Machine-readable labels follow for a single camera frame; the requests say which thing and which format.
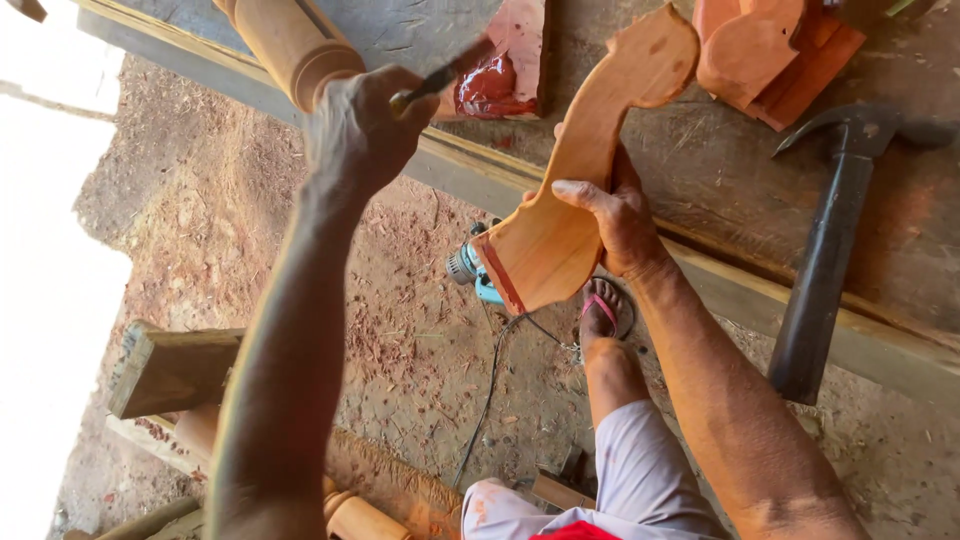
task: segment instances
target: hammer head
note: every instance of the hammer head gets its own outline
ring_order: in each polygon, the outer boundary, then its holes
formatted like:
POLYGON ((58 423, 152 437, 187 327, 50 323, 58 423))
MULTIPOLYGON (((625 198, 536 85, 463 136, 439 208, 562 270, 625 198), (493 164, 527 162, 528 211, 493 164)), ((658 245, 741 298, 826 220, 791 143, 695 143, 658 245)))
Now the hammer head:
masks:
POLYGON ((774 156, 786 150, 804 135, 825 126, 838 126, 841 141, 838 152, 873 159, 886 150, 894 135, 922 148, 949 146, 957 136, 957 122, 934 118, 905 118, 890 105, 854 103, 821 112, 789 136, 774 156))

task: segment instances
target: white shorts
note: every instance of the white shorts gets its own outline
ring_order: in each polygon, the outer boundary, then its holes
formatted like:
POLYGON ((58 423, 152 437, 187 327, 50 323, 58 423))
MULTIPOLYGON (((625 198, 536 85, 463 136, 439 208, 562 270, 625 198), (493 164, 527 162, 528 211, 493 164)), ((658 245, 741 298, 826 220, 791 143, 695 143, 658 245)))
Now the white shorts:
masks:
POLYGON ((498 479, 473 484, 464 496, 464 540, 528 540, 587 521, 622 540, 728 538, 683 448, 651 400, 624 405, 596 430, 596 510, 570 508, 547 516, 498 479))

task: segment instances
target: fingernail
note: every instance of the fingernail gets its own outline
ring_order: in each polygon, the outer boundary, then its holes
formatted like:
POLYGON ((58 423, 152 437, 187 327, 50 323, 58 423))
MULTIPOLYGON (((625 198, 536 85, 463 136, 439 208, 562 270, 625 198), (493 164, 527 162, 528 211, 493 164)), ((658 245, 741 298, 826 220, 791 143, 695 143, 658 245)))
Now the fingernail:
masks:
POLYGON ((553 184, 550 185, 550 188, 553 189, 555 194, 563 195, 573 191, 574 185, 570 180, 555 180, 553 184))

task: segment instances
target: red shirt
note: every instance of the red shirt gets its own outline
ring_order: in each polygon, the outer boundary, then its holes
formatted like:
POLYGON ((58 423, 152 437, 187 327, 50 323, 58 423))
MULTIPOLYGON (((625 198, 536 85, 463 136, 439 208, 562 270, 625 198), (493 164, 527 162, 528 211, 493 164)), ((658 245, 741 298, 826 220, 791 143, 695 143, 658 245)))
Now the red shirt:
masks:
POLYGON ((530 540, 620 540, 600 527, 578 521, 546 534, 534 534, 530 540))

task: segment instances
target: ground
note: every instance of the ground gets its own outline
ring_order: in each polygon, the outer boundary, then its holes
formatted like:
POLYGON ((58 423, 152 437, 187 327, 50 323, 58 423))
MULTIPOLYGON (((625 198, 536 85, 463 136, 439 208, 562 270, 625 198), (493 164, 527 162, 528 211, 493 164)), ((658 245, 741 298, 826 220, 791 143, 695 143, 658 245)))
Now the ground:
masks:
MULTIPOLYGON (((246 326, 305 174, 293 127, 136 58, 125 61, 121 83, 116 136, 75 208, 87 233, 127 254, 133 271, 49 538, 69 528, 103 532, 176 496, 203 495, 202 485, 104 430, 120 335, 135 318, 174 331, 246 326)), ((348 265, 337 423, 446 482, 486 399, 506 316, 449 280, 444 258, 471 222, 490 218, 401 177, 367 208, 348 265)), ((535 318, 572 343, 577 304, 535 318)), ((764 368, 773 340, 720 323, 764 368)), ((679 431, 642 319, 629 341, 679 431)), ((573 442, 593 449, 576 356, 527 322, 508 332, 500 354, 489 420, 461 490, 484 477, 523 483, 539 467, 557 470, 573 442)), ((832 367, 820 403, 797 413, 874 538, 960 536, 960 420, 832 367)))

